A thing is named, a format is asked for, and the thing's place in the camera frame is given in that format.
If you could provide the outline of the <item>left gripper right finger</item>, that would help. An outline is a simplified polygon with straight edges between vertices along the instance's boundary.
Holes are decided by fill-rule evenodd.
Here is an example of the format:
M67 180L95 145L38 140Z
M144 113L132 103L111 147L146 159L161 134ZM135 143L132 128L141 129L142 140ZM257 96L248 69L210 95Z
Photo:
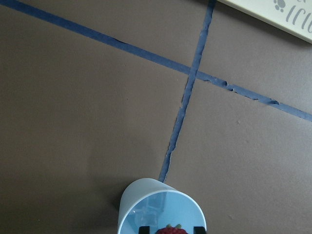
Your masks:
M205 234L205 227L194 226L193 234Z

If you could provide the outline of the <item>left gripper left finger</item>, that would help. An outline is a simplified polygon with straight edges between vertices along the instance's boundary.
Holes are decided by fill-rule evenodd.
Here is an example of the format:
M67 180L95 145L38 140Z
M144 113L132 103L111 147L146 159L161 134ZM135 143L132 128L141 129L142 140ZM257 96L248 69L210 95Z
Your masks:
M138 234L149 234L150 227L149 226L141 226L139 227Z

